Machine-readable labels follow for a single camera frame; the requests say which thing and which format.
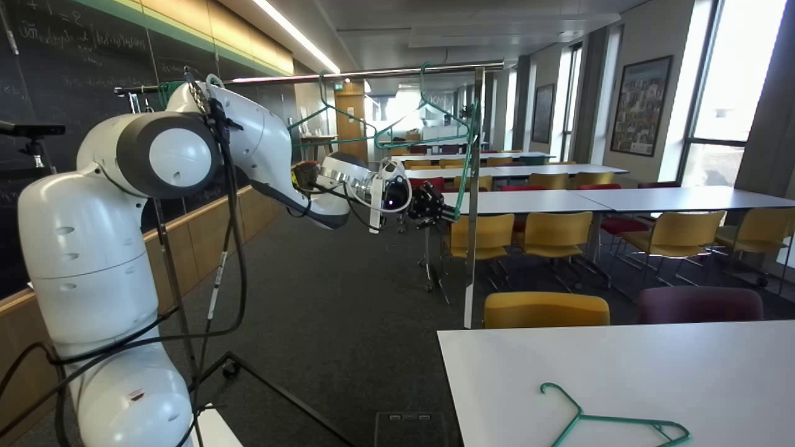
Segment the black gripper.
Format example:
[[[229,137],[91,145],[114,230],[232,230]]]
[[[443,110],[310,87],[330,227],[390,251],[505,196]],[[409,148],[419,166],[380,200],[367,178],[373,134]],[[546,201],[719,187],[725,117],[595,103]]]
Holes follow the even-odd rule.
[[[439,222],[443,207],[445,207],[445,200],[438,194],[438,189],[429,185],[423,185],[413,189],[407,217],[418,222]]]

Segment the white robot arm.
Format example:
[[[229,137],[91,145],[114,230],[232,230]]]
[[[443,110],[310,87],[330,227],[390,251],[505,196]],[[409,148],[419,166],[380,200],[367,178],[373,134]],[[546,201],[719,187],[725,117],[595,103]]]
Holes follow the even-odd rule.
[[[152,200],[202,191],[232,173],[325,230],[356,204],[403,214],[414,191],[397,163],[346,155],[295,164],[288,128],[216,78],[185,82],[160,112],[94,125],[73,173],[18,200],[21,246],[77,413],[85,447],[192,447],[193,405],[160,340],[160,298],[142,240]]]

